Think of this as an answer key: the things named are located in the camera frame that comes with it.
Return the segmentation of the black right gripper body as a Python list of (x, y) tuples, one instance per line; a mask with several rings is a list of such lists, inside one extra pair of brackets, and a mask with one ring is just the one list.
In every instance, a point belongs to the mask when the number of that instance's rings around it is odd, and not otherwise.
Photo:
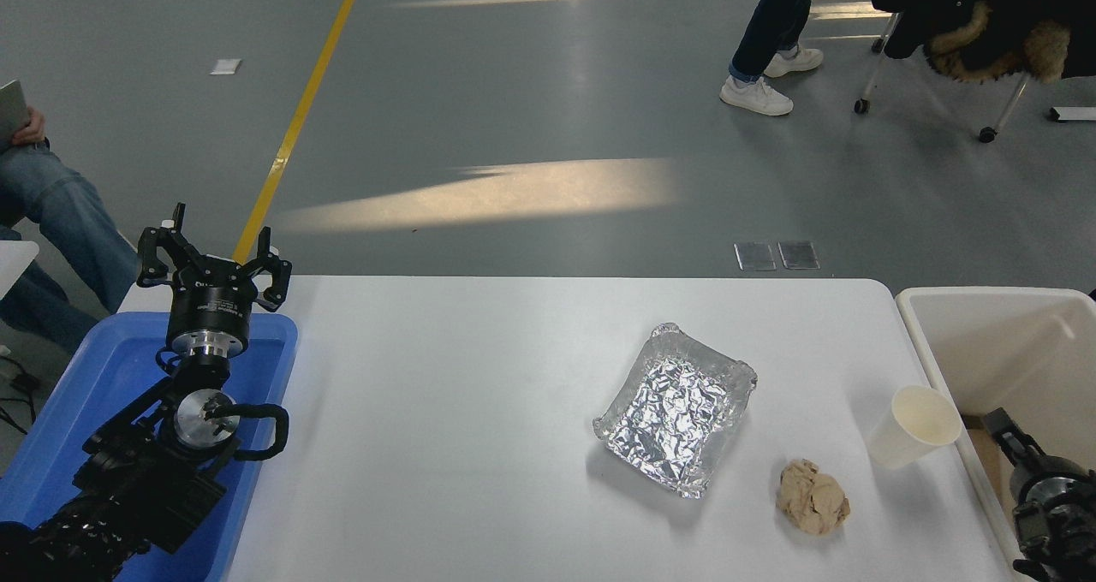
[(1060, 502), (1078, 490), (1081, 499), (1093, 495), (1093, 472), (1072, 460), (1051, 454), (1011, 454), (1009, 488), (1015, 502)]

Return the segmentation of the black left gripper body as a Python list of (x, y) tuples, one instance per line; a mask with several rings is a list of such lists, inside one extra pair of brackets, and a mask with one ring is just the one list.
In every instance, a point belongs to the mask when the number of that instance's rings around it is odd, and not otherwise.
[(222, 334), (236, 343), (249, 341), (252, 304), (258, 289), (235, 263), (213, 258), (202, 264), (176, 264), (171, 286), (169, 343), (182, 343), (202, 332)]

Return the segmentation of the person's hand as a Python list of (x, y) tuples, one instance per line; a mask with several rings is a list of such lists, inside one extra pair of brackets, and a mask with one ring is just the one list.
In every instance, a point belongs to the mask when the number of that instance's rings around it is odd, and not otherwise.
[(34, 106), (27, 106), (27, 121), (13, 134), (12, 146), (28, 146), (47, 140), (45, 115)]

